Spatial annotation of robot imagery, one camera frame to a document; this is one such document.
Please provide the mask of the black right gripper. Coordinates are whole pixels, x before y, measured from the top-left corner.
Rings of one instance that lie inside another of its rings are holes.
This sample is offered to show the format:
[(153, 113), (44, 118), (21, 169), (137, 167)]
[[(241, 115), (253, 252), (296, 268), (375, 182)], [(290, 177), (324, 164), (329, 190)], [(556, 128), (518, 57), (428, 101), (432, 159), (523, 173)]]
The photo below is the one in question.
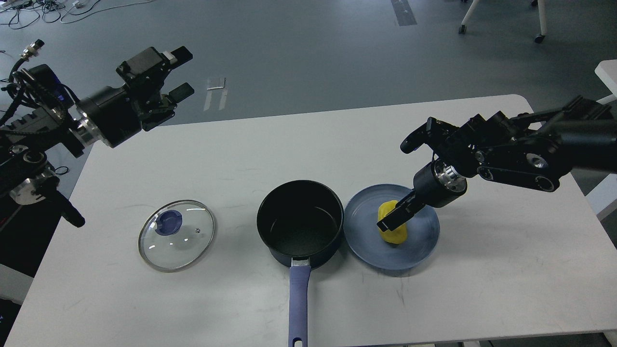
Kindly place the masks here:
[(464, 195), (467, 180), (443, 161), (432, 161), (414, 175), (414, 191), (401, 200), (382, 203), (377, 209), (377, 228), (394, 231), (404, 226), (423, 207), (443, 207)]

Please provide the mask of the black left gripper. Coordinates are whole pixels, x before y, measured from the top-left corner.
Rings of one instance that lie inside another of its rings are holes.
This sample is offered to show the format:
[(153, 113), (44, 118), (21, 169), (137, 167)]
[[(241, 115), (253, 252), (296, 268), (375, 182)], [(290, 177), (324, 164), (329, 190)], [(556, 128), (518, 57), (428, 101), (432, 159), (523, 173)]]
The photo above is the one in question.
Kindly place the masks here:
[(176, 105), (195, 90), (188, 82), (168, 93), (161, 89), (176, 66), (192, 59), (192, 52), (181, 46), (163, 52), (148, 47), (123, 61), (116, 68), (125, 82), (122, 86), (105, 86), (77, 102), (80, 117), (75, 121), (75, 137), (84, 147), (102, 141), (115, 148), (135, 134), (150, 131), (171, 119)]

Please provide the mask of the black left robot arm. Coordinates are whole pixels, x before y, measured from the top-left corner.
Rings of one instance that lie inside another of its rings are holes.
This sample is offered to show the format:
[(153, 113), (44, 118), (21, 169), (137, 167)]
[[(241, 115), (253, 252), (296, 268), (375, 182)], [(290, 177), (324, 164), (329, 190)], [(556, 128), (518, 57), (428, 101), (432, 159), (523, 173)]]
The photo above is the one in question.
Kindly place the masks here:
[(183, 83), (169, 93), (161, 90), (193, 55), (185, 46), (146, 48), (117, 66), (122, 86), (105, 86), (80, 99), (49, 66), (22, 68), (42, 46), (39, 39), (23, 50), (2, 87), (11, 103), (1, 117), (1, 204), (18, 208), (49, 200), (66, 221), (82, 227), (85, 219), (60, 193), (46, 152), (61, 144), (77, 158), (97, 141), (115, 148), (170, 120), (194, 89)]

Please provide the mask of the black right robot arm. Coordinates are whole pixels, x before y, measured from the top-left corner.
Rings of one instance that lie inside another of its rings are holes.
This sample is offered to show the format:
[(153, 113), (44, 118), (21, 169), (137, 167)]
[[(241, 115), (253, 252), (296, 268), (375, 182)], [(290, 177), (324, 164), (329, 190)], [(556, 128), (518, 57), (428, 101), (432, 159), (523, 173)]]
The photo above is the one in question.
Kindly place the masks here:
[(575, 97), (562, 108), (488, 119), (471, 117), (457, 127), (430, 117), (401, 143), (405, 154), (427, 145), (432, 160), (414, 176), (414, 187), (377, 220), (393, 231), (423, 207), (443, 207), (463, 196), (467, 179), (553, 192), (572, 169), (616, 171), (617, 123), (609, 105)]

